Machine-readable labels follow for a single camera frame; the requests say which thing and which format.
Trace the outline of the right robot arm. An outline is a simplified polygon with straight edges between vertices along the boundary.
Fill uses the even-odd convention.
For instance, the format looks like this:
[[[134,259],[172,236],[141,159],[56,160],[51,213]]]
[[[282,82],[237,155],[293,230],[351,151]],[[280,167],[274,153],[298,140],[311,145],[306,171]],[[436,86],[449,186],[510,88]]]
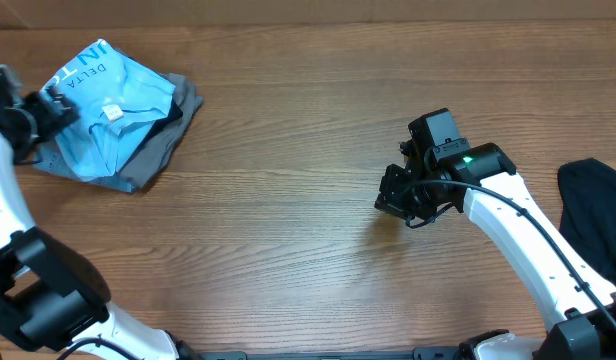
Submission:
[[[473,147],[442,108],[413,120],[405,164],[387,167],[376,209],[411,229],[456,209],[497,246],[534,299],[544,338],[493,330],[424,359],[616,359],[616,286],[598,274],[544,215],[515,164],[493,144]]]

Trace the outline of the light blue printed t-shirt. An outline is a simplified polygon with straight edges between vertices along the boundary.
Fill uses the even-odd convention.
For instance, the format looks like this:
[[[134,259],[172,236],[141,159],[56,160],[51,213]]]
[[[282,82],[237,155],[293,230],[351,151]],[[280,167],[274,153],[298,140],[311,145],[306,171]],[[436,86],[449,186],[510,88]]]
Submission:
[[[72,100],[79,118],[38,148],[37,168],[80,181],[112,176],[153,123],[170,109],[175,86],[99,39],[44,84]]]

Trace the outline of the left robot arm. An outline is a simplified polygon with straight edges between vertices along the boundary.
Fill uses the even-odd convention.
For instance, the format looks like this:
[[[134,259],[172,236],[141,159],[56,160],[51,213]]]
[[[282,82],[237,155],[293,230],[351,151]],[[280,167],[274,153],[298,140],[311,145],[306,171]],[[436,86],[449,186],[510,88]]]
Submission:
[[[74,122],[77,107],[56,87],[20,92],[14,72],[0,65],[0,336],[62,359],[78,351],[101,359],[197,359],[184,341],[115,305],[96,267],[36,225],[15,169]]]

